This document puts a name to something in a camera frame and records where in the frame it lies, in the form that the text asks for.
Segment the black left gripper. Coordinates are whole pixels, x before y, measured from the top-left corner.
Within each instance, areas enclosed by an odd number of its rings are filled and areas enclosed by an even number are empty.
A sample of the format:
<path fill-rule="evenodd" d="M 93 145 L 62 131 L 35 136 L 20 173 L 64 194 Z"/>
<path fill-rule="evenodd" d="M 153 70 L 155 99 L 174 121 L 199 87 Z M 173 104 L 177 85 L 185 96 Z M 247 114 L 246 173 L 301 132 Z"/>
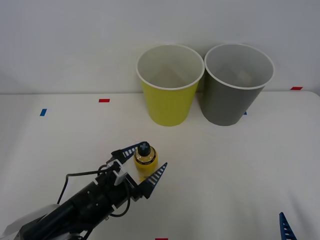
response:
<path fill-rule="evenodd" d="M 139 143 L 115 150 L 111 153 L 113 160 L 129 160 L 138 148 Z M 164 163 L 154 173 L 148 176 L 140 184 L 136 183 L 129 175 L 126 175 L 118 185 L 115 185 L 116 176 L 114 174 L 99 174 L 97 181 L 97 195 L 95 207 L 99 210 L 118 209 L 124 202 L 130 206 L 131 200 L 137 201 L 145 197 L 149 199 L 156 185 L 164 174 L 168 163 Z"/>

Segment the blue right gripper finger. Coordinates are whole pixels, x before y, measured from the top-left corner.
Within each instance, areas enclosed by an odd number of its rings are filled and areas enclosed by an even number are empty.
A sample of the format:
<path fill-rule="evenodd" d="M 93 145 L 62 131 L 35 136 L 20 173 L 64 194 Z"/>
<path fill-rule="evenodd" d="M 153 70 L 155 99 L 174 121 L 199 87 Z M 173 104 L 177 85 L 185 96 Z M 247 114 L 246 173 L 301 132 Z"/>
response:
<path fill-rule="evenodd" d="M 283 212 L 279 214 L 281 240 L 297 240 Z"/>

